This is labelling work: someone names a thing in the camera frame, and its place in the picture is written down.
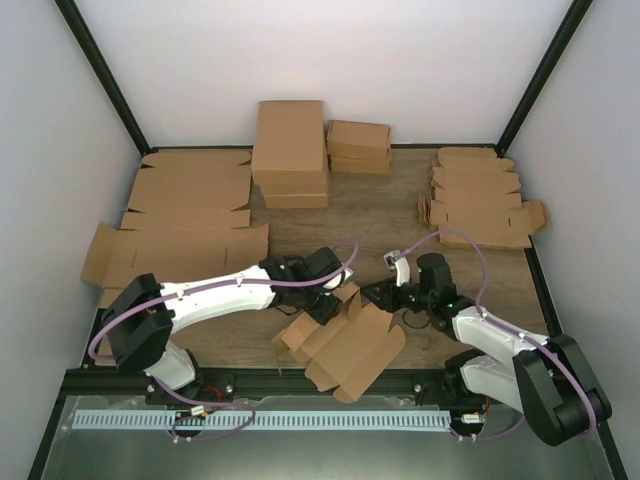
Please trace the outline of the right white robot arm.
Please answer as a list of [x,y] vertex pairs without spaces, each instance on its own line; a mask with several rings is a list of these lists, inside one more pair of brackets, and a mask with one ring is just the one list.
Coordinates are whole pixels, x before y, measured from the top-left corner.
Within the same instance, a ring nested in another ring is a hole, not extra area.
[[451,400],[465,403],[483,395],[505,404],[550,446],[611,417],[611,403],[572,337],[534,334],[495,317],[458,293],[441,254],[418,258],[418,281],[412,281],[399,252],[388,253],[385,261],[394,277],[363,287],[363,296],[389,313],[424,313],[437,331],[469,347],[445,364],[444,389]]

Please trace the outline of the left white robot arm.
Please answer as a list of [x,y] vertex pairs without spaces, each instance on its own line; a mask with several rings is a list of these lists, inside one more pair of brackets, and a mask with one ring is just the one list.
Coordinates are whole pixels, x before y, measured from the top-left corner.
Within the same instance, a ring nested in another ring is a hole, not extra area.
[[197,323],[238,312],[290,307],[325,325],[341,310],[335,294],[353,272],[329,247],[307,257],[267,257],[242,271],[195,282],[136,277],[102,315],[119,372],[144,373],[181,403],[196,402],[204,379],[194,355],[176,346],[174,334]]

